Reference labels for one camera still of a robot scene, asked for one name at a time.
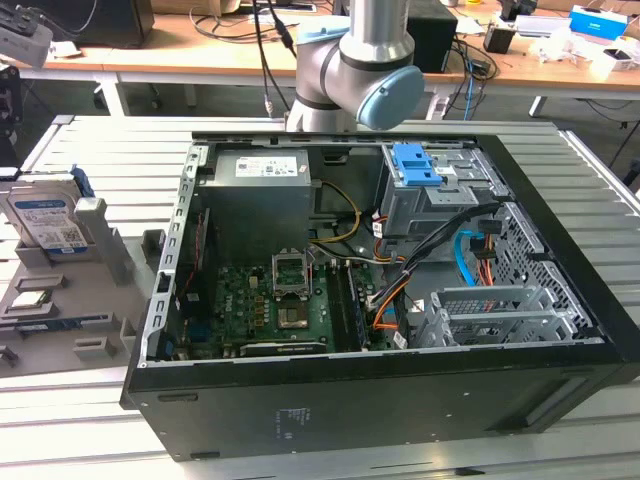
black computer case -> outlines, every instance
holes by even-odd
[[[220,139],[242,144],[252,137],[250,133],[220,133],[207,140],[205,135],[193,148],[209,145],[215,149]],[[377,137],[380,135],[360,134],[357,141],[380,141]],[[346,135],[323,140],[314,134],[305,134],[300,141],[313,143],[316,138],[336,145],[349,141]],[[396,137],[387,134],[384,138]],[[140,363],[144,359],[134,352],[121,403],[140,409],[174,460],[536,433],[605,386],[637,376],[638,328],[498,137],[470,140],[468,136],[403,134],[397,138],[471,141],[485,152],[543,239],[546,251],[540,255],[553,259],[596,320],[597,332],[607,340],[472,348],[455,354],[405,351],[262,363],[230,359],[172,368],[164,368],[162,362],[153,368]],[[272,145],[279,141],[277,135],[271,136]],[[151,319],[158,308],[153,305]],[[139,352],[144,335],[142,329],[138,333]]]

blue box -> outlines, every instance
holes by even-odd
[[[615,40],[627,28],[629,18],[614,12],[598,9],[587,9],[575,5],[569,14],[571,30],[596,37]]]

black speaker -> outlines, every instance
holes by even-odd
[[[482,46],[490,53],[507,53],[509,51],[509,45],[511,45],[511,39],[515,33],[516,31],[512,28],[490,26],[484,37]]]
[[[93,0],[3,0],[10,5],[36,7],[62,27],[80,28],[89,18]],[[73,40],[76,45],[105,45],[113,48],[137,48],[153,27],[151,0],[99,0],[98,8],[85,31]]]
[[[407,31],[416,42],[413,64],[424,73],[442,73],[458,19],[439,0],[413,0]]]

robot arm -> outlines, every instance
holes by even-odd
[[[424,79],[412,65],[409,1],[352,0],[348,24],[325,17],[300,29],[288,131],[387,130],[413,113]]]

white label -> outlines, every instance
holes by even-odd
[[[236,177],[297,177],[296,157],[241,157]]]
[[[40,330],[49,330],[46,325],[23,325],[22,327],[16,327],[16,330],[20,332],[34,332]]]
[[[373,236],[376,238],[382,238],[382,223],[373,222]]]
[[[393,334],[393,343],[398,345],[398,348],[402,350],[407,348],[407,340],[402,335],[400,335],[400,332],[398,331],[396,331],[396,333]]]
[[[436,172],[436,175],[453,175],[454,177],[457,177],[456,171],[453,167],[436,167],[433,170]]]
[[[40,246],[52,253],[78,253],[87,241],[69,218],[70,210],[63,200],[17,201],[16,212]]]
[[[409,309],[409,313],[419,313],[424,312],[424,300],[416,300],[413,302],[411,308]]]

